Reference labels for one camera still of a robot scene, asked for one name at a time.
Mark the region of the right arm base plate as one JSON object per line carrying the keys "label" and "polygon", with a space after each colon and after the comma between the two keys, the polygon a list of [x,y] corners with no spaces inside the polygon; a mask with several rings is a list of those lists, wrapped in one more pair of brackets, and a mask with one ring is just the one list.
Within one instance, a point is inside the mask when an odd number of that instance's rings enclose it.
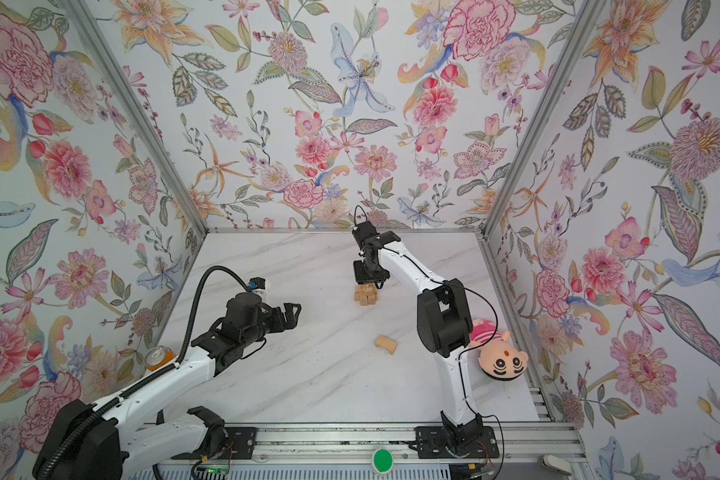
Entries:
{"label": "right arm base plate", "polygon": [[442,428],[438,426],[419,426],[414,429],[414,445],[420,459],[474,459],[494,460],[501,457],[500,445],[494,429],[484,427],[477,439],[461,447],[447,447]]}

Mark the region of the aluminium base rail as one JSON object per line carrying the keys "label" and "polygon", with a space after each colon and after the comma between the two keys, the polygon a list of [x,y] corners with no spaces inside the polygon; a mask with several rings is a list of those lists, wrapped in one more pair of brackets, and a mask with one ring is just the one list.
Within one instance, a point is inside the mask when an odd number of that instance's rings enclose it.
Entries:
{"label": "aluminium base rail", "polygon": [[488,417],[494,429],[501,457],[494,460],[420,459],[415,449],[414,429],[441,423],[261,423],[234,424],[204,421],[196,416],[181,417],[163,424],[146,424],[131,434],[121,433],[118,446],[92,458],[80,467],[74,479],[126,479],[173,456],[199,447],[206,433],[226,427],[256,427],[258,434],[251,460],[257,462],[337,463],[359,461],[379,448],[393,457],[408,461],[458,464],[484,461],[495,469],[511,462],[531,462],[544,454],[569,461],[575,479],[591,479],[594,474],[584,446],[573,426],[555,422],[504,422]]}

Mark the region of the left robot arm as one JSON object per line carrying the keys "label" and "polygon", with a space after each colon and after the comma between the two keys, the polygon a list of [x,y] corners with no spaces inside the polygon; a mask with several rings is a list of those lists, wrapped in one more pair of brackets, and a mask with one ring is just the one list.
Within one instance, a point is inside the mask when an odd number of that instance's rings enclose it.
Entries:
{"label": "left robot arm", "polygon": [[294,329],[302,307],[268,305],[254,278],[199,336],[185,333],[178,356],[131,385],[57,413],[32,469],[36,479],[126,479],[177,455],[217,458],[232,441],[226,422],[204,406],[150,426],[166,406],[251,356],[270,334]]}

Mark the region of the right corner aluminium post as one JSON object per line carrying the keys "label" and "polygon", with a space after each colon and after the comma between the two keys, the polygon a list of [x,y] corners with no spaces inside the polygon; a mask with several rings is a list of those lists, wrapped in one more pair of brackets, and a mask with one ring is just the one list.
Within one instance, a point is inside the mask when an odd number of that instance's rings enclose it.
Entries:
{"label": "right corner aluminium post", "polygon": [[521,140],[518,151],[509,165],[507,174],[498,190],[498,196],[481,231],[482,239],[488,240],[501,223],[503,212],[508,206],[516,184],[522,174],[530,155],[542,134],[545,132],[549,119],[560,98],[571,72],[597,22],[603,5],[598,1],[581,1],[581,9],[574,17],[570,34],[566,39],[560,56],[556,62],[556,71],[547,83],[536,109],[530,116],[527,133]]}

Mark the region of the arched wood block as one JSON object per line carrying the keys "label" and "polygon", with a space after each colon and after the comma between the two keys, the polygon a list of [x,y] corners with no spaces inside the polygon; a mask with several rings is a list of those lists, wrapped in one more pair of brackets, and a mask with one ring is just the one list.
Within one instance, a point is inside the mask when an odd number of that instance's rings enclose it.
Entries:
{"label": "arched wood block", "polygon": [[384,335],[379,335],[375,340],[375,346],[393,355],[397,350],[398,343]]}
{"label": "arched wood block", "polygon": [[364,291],[359,294],[361,301],[375,302],[378,298],[376,291]]}

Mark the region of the orange soda can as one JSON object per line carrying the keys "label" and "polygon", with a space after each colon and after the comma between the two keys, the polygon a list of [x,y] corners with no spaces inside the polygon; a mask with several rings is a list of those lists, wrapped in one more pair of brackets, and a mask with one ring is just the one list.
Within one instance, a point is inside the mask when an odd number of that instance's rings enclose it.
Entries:
{"label": "orange soda can", "polygon": [[174,351],[166,346],[158,345],[151,348],[145,355],[144,362],[148,372],[153,372],[175,359]]}

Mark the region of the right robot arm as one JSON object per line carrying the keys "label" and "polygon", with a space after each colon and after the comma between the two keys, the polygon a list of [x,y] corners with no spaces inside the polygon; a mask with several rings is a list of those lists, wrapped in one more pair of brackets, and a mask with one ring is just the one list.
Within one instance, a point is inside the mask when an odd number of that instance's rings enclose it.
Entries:
{"label": "right robot arm", "polygon": [[469,353],[474,325],[467,294],[458,279],[448,280],[410,253],[392,231],[379,232],[369,221],[357,224],[352,235],[360,258],[353,262],[356,283],[377,288],[395,278],[416,295],[416,331],[433,354],[443,396],[441,424],[415,429],[415,449],[421,459],[497,459],[500,450],[494,429],[473,408]]}

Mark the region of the white device on rail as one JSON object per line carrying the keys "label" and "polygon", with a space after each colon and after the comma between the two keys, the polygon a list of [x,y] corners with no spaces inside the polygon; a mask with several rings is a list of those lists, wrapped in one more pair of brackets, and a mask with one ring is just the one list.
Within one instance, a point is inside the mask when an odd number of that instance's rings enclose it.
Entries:
{"label": "white device on rail", "polygon": [[554,455],[543,455],[540,457],[539,462],[542,467],[556,472],[559,475],[570,477],[573,475],[572,464],[560,457]]}

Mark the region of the pink plush toy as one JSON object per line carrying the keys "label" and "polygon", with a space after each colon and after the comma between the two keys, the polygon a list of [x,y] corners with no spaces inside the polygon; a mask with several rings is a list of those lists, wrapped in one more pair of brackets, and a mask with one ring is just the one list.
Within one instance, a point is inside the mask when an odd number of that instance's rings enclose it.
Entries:
{"label": "pink plush toy", "polygon": [[470,335],[470,346],[478,352],[482,371],[497,381],[512,381],[527,370],[529,355],[512,342],[511,333],[493,320],[476,318]]}

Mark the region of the corner aluminium post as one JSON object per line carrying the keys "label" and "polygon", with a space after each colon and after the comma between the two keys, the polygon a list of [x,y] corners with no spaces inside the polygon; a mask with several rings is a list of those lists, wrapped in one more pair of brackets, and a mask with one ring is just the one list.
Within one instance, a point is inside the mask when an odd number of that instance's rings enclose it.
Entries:
{"label": "corner aluminium post", "polygon": [[156,162],[157,169],[174,193],[174,198],[181,208],[185,220],[197,232],[200,241],[203,241],[209,233],[208,226],[199,214],[190,197],[189,190],[183,184],[168,151],[144,112],[138,95],[128,82],[122,66],[115,58],[90,10],[84,1],[78,0],[62,1],[61,6],[72,25],[78,30],[84,45],[90,50],[91,57],[101,68],[104,79],[122,102],[129,122],[138,137],[145,143],[152,159]]}
{"label": "corner aluminium post", "polygon": [[581,1],[581,9],[574,17],[570,34],[566,39],[560,56],[556,62],[556,71],[547,83],[536,109],[530,116],[527,133],[521,140],[518,151],[509,165],[507,174],[498,190],[498,196],[481,231],[482,239],[488,240],[501,223],[503,212],[508,206],[516,184],[522,174],[530,155],[542,134],[545,132],[549,119],[560,98],[571,72],[597,22],[603,5],[598,1]]}

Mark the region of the printed wood block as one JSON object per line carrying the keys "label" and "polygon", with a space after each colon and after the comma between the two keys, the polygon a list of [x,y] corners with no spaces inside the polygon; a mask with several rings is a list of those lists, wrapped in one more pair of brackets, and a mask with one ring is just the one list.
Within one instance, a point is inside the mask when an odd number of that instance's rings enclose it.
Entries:
{"label": "printed wood block", "polygon": [[366,294],[375,293],[377,291],[377,287],[374,284],[359,285],[358,289]]}

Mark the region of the green round button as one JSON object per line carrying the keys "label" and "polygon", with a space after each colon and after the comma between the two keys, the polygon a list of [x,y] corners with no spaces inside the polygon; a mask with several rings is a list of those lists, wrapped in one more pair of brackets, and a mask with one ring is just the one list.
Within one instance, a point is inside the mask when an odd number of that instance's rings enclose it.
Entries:
{"label": "green round button", "polygon": [[389,474],[394,467],[394,457],[392,453],[384,448],[376,449],[371,457],[371,467],[378,475]]}

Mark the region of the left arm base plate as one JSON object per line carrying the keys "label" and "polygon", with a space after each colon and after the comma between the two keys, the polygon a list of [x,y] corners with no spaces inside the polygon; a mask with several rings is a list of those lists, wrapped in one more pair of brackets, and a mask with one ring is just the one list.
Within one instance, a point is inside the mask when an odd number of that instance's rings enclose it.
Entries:
{"label": "left arm base plate", "polygon": [[206,433],[200,446],[172,457],[172,460],[251,460],[258,429],[256,427],[226,427]]}

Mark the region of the left corner aluminium post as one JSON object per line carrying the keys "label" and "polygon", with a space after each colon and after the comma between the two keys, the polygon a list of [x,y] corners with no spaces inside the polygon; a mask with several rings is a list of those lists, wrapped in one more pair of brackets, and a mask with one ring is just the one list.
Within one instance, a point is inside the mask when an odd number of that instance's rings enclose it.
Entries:
{"label": "left corner aluminium post", "polygon": [[129,122],[138,137],[145,143],[152,159],[156,162],[157,169],[174,193],[174,198],[181,208],[185,220],[197,232],[200,241],[203,241],[209,233],[208,226],[199,214],[190,197],[189,190],[183,184],[168,151],[144,112],[138,95],[128,82],[122,66],[115,58],[90,10],[84,1],[78,0],[62,1],[61,6],[72,25],[78,30],[84,45],[90,50],[91,57],[101,68],[104,79],[122,102]]}

